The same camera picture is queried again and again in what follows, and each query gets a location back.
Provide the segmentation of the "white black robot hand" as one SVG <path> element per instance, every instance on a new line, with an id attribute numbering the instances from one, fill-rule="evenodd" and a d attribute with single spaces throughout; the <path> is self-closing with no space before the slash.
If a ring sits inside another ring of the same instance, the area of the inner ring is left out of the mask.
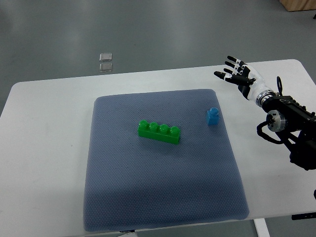
<path id="1" fill-rule="evenodd" d="M 265 86 L 263 77 L 252 66 L 232 56 L 227 56 L 228 61 L 223 72 L 215 71 L 214 75 L 228 83 L 237 85 L 239 91 L 247 100 L 256 101 L 257 96 L 269 90 Z"/>

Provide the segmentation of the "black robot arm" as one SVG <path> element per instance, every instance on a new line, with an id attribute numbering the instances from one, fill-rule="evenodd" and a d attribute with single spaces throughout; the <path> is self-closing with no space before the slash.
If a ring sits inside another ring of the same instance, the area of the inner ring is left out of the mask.
<path id="1" fill-rule="evenodd" d="M 291 96 L 282 94 L 282 82 L 276 78 L 278 93 L 263 92 L 256 99 L 266 113 L 266 120 L 257 126 L 263 139 L 284 144 L 290 151 L 290 162 L 305 169 L 316 168 L 316 114 L 308 112 Z"/>

